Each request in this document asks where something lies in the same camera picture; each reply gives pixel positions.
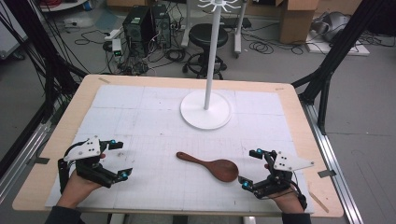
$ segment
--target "wooden spoon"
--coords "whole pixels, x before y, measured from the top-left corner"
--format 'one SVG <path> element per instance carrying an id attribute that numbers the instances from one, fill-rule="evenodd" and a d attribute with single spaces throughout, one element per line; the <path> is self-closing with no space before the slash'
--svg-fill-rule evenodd
<path id="1" fill-rule="evenodd" d="M 232 161 L 200 161 L 184 152 L 178 152 L 176 156 L 183 161 L 191 161 L 203 165 L 215 178 L 223 182 L 234 181 L 239 174 L 238 167 Z"/>

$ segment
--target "robotic hand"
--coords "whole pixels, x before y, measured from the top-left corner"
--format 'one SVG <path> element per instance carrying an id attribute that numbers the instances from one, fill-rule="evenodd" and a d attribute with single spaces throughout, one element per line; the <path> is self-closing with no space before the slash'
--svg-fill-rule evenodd
<path id="1" fill-rule="evenodd" d="M 256 184 L 254 184 L 252 180 L 238 176 L 238 181 L 240 184 L 242 184 L 242 189 L 252 192 L 256 198 L 261 199 L 268 195 L 289 189 L 290 185 L 293 185 L 297 190 L 297 197 L 300 201 L 300 204 L 305 210 L 307 206 L 306 198 L 301 193 L 298 185 L 294 183 L 291 178 L 292 171 L 313 166 L 314 163 L 312 161 L 296 158 L 289 154 L 282 153 L 281 151 L 276 153 L 275 151 L 264 151 L 260 148 L 258 148 L 256 151 L 250 150 L 249 156 L 261 160 L 262 157 L 264 157 L 268 164 L 266 167 L 268 168 L 270 174 L 265 180 Z"/>
<path id="2" fill-rule="evenodd" d="M 70 166 L 76 162 L 77 174 L 87 180 L 98 183 L 106 188 L 112 184 L 125 181 L 132 172 L 132 168 L 120 170 L 114 174 L 99 162 L 100 155 L 106 150 L 118 149 L 123 147 L 122 142 L 115 140 L 100 141 L 97 136 L 84 142 L 75 143 L 64 153 L 64 157 L 58 160 L 59 179 L 61 183 L 61 193 L 69 180 Z"/>

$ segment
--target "equipment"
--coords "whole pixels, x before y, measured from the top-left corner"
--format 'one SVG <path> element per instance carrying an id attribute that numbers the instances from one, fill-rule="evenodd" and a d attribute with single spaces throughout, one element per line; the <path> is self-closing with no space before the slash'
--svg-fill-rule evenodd
<path id="1" fill-rule="evenodd" d="M 58 160 L 59 180 L 61 183 L 61 193 L 69 180 L 69 171 L 72 161 L 76 162 L 77 174 L 87 180 L 98 183 L 106 188 L 112 184 L 125 181 L 132 172 L 132 168 L 120 170 L 114 174 L 99 162 L 103 151 L 122 148 L 122 142 L 115 140 L 100 141 L 97 136 L 87 139 L 84 142 L 75 143 L 64 153 L 64 157 Z"/>
<path id="2" fill-rule="evenodd" d="M 155 24 L 155 35 L 157 45 L 164 48 L 171 48 L 171 30 L 170 30 L 170 17 L 166 13 L 166 6 L 162 4 L 154 5 L 151 7 L 152 18 Z"/>
<path id="3" fill-rule="evenodd" d="M 307 206 L 306 198 L 301 193 L 298 185 L 294 183 L 291 178 L 292 171 L 313 166 L 314 163 L 312 161 L 306 161 L 281 151 L 277 153 L 275 151 L 268 152 L 260 148 L 257 148 L 256 151 L 250 150 L 249 156 L 261 160 L 262 157 L 264 157 L 267 161 L 266 167 L 270 174 L 265 180 L 256 184 L 253 184 L 252 180 L 238 176 L 238 181 L 242 184 L 242 189 L 252 192 L 256 198 L 261 199 L 265 196 L 289 189 L 290 185 L 293 185 L 297 190 L 297 198 L 302 208 L 305 210 Z"/>
<path id="4" fill-rule="evenodd" d="M 323 35 L 323 39 L 333 43 L 349 22 L 349 17 L 341 12 L 323 13 L 311 23 L 311 30 Z"/>
<path id="5" fill-rule="evenodd" d="M 114 61 L 116 63 L 121 63 L 121 57 L 122 57 L 121 39 L 113 39 L 111 47 L 114 54 Z"/>
<path id="6" fill-rule="evenodd" d="M 132 56 L 146 57 L 149 41 L 154 37 L 149 7 L 133 6 L 122 26 Z"/>

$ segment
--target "computer tower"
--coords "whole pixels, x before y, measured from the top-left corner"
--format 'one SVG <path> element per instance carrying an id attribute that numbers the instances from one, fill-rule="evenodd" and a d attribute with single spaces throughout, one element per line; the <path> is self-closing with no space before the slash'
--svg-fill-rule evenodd
<path id="1" fill-rule="evenodd" d="M 135 57 L 147 57 L 149 41 L 154 37 L 150 7 L 133 6 L 122 27 L 130 54 Z"/>
<path id="2" fill-rule="evenodd" d="M 155 35 L 157 45 L 164 48 L 171 48 L 171 19 L 169 14 L 166 13 L 166 6 L 158 4 L 151 7 L 152 18 L 155 24 Z"/>

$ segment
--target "human hand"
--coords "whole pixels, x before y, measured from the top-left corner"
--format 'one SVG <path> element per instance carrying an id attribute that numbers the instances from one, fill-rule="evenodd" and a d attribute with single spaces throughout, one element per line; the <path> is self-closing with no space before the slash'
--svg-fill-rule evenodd
<path id="1" fill-rule="evenodd" d="M 298 200 L 297 193 L 292 188 L 268 195 L 268 197 L 276 202 L 276 205 L 283 213 L 295 214 L 304 212 Z"/>
<path id="2" fill-rule="evenodd" d="M 64 192 L 59 199 L 57 206 L 75 209 L 79 203 L 84 201 L 94 190 L 102 187 L 100 184 L 84 179 L 77 175 L 77 171 L 73 171 Z"/>

